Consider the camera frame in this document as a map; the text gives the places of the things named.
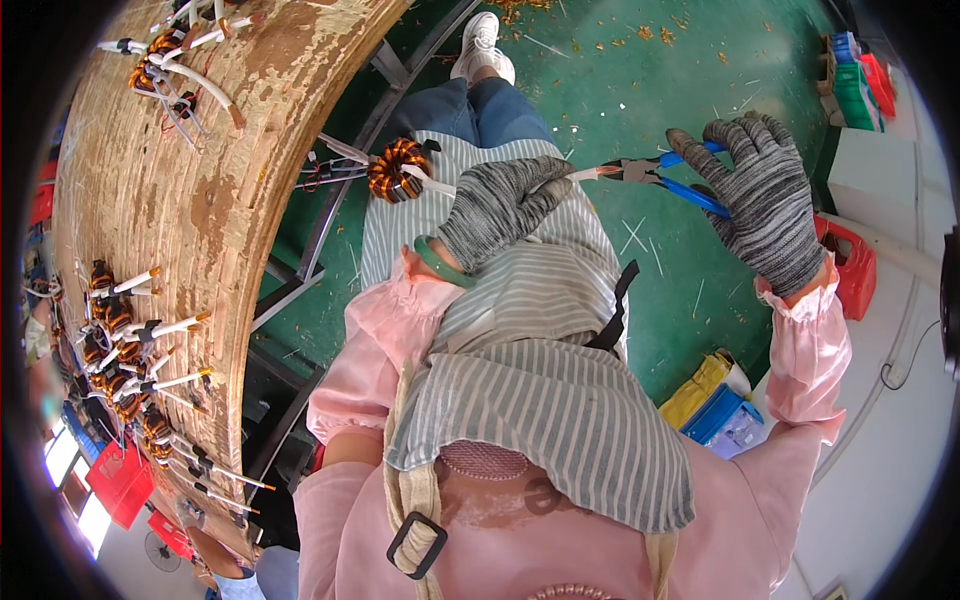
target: jade bangle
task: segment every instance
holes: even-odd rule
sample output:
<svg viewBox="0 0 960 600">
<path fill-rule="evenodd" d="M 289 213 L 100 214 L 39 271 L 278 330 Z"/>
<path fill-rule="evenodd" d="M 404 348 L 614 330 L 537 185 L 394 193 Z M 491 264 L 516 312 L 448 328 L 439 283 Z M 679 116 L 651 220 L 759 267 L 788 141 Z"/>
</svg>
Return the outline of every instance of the jade bangle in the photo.
<svg viewBox="0 0 960 600">
<path fill-rule="evenodd" d="M 458 285 L 462 288 L 470 289 L 476 285 L 476 277 L 460 273 L 450 265 L 446 264 L 436 252 L 433 252 L 427 243 L 432 241 L 432 237 L 421 235 L 414 242 L 414 252 L 423 259 L 426 266 L 429 267 L 437 276 L 449 283 Z"/>
</svg>

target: worn wooden workbench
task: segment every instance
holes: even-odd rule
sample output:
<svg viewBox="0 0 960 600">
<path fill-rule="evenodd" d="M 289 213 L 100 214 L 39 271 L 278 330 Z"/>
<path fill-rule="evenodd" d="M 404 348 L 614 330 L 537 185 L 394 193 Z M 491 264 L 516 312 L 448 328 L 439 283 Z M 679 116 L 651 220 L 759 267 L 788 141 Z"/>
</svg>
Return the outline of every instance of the worn wooden workbench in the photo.
<svg viewBox="0 0 960 600">
<path fill-rule="evenodd" d="M 187 384 L 210 414 L 169 402 L 176 428 L 218 463 L 240 471 L 240 412 L 247 344 L 256 294 L 287 198 L 304 157 L 356 70 L 409 6 L 409 0 L 251 0 L 228 20 L 259 12 L 261 24 L 233 40 L 187 53 L 183 64 L 203 73 L 232 99 L 246 120 L 242 131 L 210 94 L 197 115 L 211 133 L 192 150 L 172 129 L 160 103 L 127 87 L 137 55 L 96 51 L 70 110 L 60 152 L 54 212 L 56 259 L 72 325 L 83 296 L 75 260 L 89 268 L 104 258 L 117 280 L 160 266 L 161 296 L 137 298 L 138 320 L 172 322 L 205 310 L 196 333 L 159 342 L 178 350 L 161 369 L 169 379 L 212 367 L 212 394 Z M 133 0 L 103 39 L 149 33 L 166 11 L 156 0 Z M 211 24 L 204 28 L 211 31 Z M 180 91 L 198 86 L 174 76 Z M 186 486 L 155 469 L 160 508 Z M 241 488 L 214 476 L 242 501 Z M 207 530 L 252 559 L 246 528 L 221 503 L 203 498 Z"/>
</svg>

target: green floor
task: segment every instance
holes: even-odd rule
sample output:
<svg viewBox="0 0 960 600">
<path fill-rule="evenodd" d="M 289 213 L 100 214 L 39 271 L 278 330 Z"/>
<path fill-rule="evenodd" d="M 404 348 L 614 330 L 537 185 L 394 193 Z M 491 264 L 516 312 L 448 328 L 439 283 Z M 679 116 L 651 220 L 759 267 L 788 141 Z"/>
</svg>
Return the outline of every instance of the green floor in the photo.
<svg viewBox="0 0 960 600">
<path fill-rule="evenodd" d="M 402 59 L 452 4 L 420 0 L 404 15 L 388 35 Z M 558 146 L 573 151 L 570 161 L 578 169 L 622 156 L 657 156 L 666 128 L 699 135 L 714 109 L 733 118 L 729 113 L 749 98 L 744 110 L 767 112 L 792 129 L 812 171 L 827 126 L 813 88 L 818 35 L 830 31 L 817 0 L 570 0 L 564 9 L 566 16 L 557 0 L 549 12 L 521 7 L 522 17 L 501 27 L 499 45 L 516 66 L 516 86 L 548 127 L 557 128 Z M 653 36 L 641 39 L 640 26 Z M 661 40 L 661 27 L 675 37 L 672 45 Z M 439 54 L 459 49 L 458 33 Z M 417 89 L 444 81 L 449 66 L 431 61 Z M 352 138 L 384 86 L 374 72 L 358 74 L 324 130 Z M 668 173 L 698 180 L 683 165 Z M 724 250 L 699 209 L 655 186 L 603 180 L 584 187 L 616 251 L 626 249 L 621 264 L 636 259 L 640 266 L 630 291 L 629 363 L 650 397 L 666 400 L 704 354 L 719 347 L 728 348 L 754 381 L 762 376 L 770 309 L 756 300 L 750 270 Z M 275 255 L 296 266 L 322 200 L 320 193 L 293 195 Z M 358 280 L 349 283 L 355 275 L 350 250 L 359 263 L 366 202 L 363 186 L 354 185 L 324 246 L 323 281 L 252 336 L 252 343 L 285 357 L 298 372 L 306 374 L 311 363 L 329 365 L 343 343 L 344 307 L 360 291 Z M 636 241 L 627 244 L 624 226 L 634 228 L 644 218 L 636 234 L 649 252 Z M 278 285 L 264 276 L 261 297 Z"/>
</svg>

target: white sneaker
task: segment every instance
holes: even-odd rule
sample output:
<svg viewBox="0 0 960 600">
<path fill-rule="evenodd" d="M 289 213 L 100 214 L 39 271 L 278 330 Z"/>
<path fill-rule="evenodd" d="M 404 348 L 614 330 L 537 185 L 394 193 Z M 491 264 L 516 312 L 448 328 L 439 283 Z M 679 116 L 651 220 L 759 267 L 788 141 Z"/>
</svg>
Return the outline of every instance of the white sneaker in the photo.
<svg viewBox="0 0 960 600">
<path fill-rule="evenodd" d="M 473 74 L 482 66 L 491 66 L 497 75 L 513 85 L 516 81 L 514 64 L 495 46 L 499 32 L 500 20 L 495 14 L 480 12 L 474 15 L 464 29 L 460 58 L 450 69 L 450 79 L 464 77 L 467 85 L 474 84 Z"/>
</svg>

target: striped apron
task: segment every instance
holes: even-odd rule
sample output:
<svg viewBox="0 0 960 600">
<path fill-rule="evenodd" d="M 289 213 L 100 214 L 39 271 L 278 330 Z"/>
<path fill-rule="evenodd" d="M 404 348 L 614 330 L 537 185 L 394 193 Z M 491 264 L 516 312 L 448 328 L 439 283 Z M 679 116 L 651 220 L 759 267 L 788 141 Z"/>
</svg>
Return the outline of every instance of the striped apron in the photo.
<svg viewBox="0 0 960 600">
<path fill-rule="evenodd" d="M 478 149 L 437 132 L 415 138 L 440 143 L 433 177 L 450 184 L 482 162 L 562 157 L 540 140 Z M 372 199 L 364 286 L 390 276 L 403 244 L 436 235 L 452 203 L 432 190 L 401 204 Z M 447 309 L 384 459 L 412 471 L 459 440 L 496 444 L 545 469 L 580 507 L 640 532 L 677 532 L 694 518 L 679 434 L 627 368 L 623 335 L 612 352 L 584 346 L 613 315 L 620 269 L 579 183 L 534 236 L 483 265 L 477 285 Z"/>
</svg>

